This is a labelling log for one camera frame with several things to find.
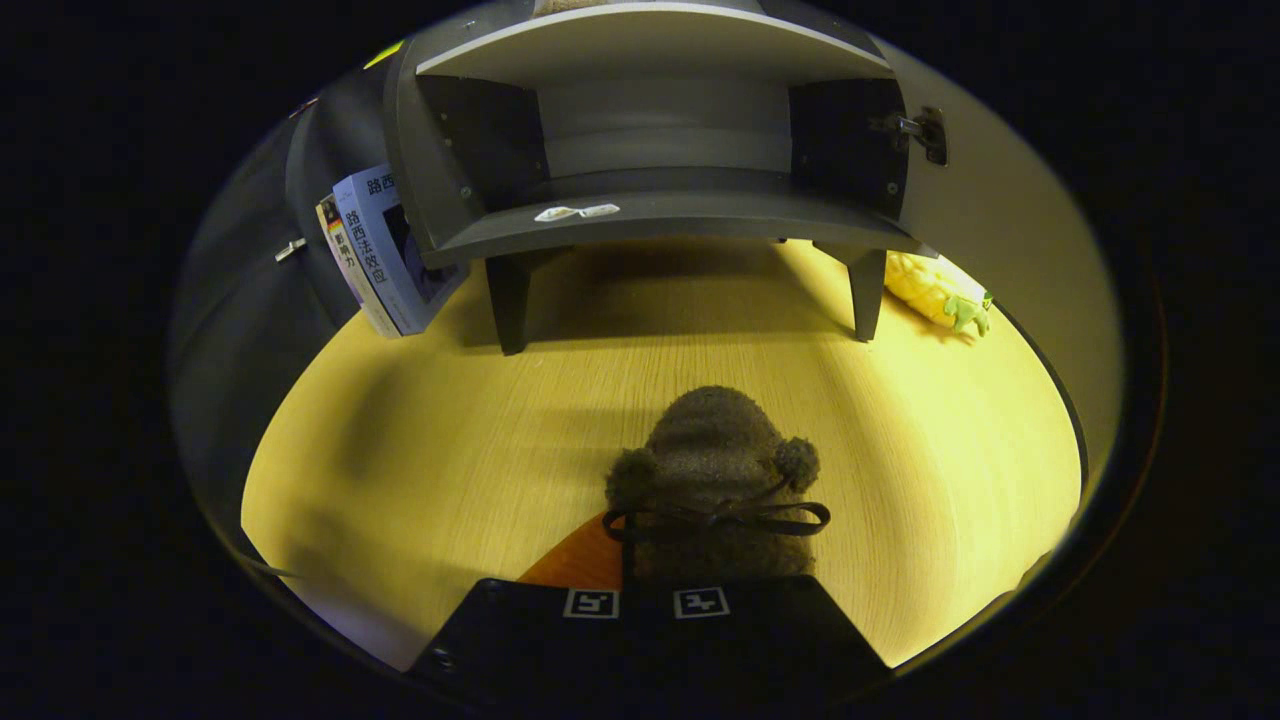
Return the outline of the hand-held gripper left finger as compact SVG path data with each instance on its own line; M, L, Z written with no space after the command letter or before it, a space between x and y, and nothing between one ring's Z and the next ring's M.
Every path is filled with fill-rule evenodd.
M608 524L605 512L595 512L517 577L476 582L408 678L463 701L584 682L626 621L630 550Z

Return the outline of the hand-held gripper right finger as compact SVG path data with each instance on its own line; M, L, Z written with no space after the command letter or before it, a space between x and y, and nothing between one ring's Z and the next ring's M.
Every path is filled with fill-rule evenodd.
M681 706L831 706L893 671L813 575L650 585L640 696Z

